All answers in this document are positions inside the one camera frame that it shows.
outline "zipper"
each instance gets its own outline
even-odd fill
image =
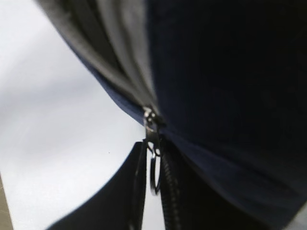
[[[150,190],[152,195],[157,196],[161,191],[161,202],[166,230],[181,230],[179,216],[179,188],[177,179],[171,167],[171,160],[167,151],[164,151],[166,140],[160,135],[159,128],[161,118],[150,107],[144,107],[144,126],[146,139],[146,148],[151,152],[150,159]],[[160,173],[156,183],[156,159],[160,158]]]
[[[155,170],[156,170],[156,159],[161,157],[161,145],[160,145],[160,134],[158,125],[158,116],[149,107],[144,107],[144,127],[145,127],[145,145],[146,148],[152,153],[150,159],[150,191],[152,195],[157,196],[160,191],[160,178],[156,184]]]

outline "zipper teeth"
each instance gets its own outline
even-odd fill
[[[55,0],[37,1],[60,34],[65,37],[70,45],[84,59],[103,74],[108,81],[118,86],[120,89],[132,94],[139,104],[145,105],[142,97],[139,96],[139,92],[131,82],[104,60],[87,42],[85,37],[76,29],[74,23],[71,21],[69,12],[64,11],[60,4]]]
[[[172,176],[170,166],[165,160],[165,155],[162,156],[164,160],[163,167],[165,171],[165,179],[169,189],[170,198],[166,196],[162,197],[163,213],[165,217],[165,228],[166,230],[181,230],[180,218],[179,218],[179,205],[178,205],[178,194],[179,190],[176,186],[174,177]]]

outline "black fabric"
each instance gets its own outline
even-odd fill
[[[307,199],[307,8],[146,2],[165,135],[228,201],[283,228]]]
[[[137,142],[111,180],[49,230],[140,230],[145,188],[146,148]]]
[[[164,147],[160,175],[161,200],[166,211],[166,230],[269,229],[213,191],[192,170],[187,159],[174,145],[168,142],[167,145],[164,144]],[[175,187],[172,197],[170,196],[170,184]],[[177,201],[177,205],[171,205],[171,200]]]

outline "zipper tab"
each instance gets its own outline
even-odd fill
[[[150,160],[150,190],[152,195],[157,196],[160,191],[160,176],[158,183],[155,182],[156,158],[161,156],[160,135],[158,116],[149,107],[144,108],[144,126],[146,132],[146,147],[152,153]]]

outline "zipper ring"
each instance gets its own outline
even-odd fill
[[[150,159],[150,191],[152,195],[157,196],[160,191],[160,174],[158,178],[158,183],[155,182],[155,169],[156,169],[156,158],[158,154],[156,153],[156,149],[150,149],[152,152],[152,157]]]

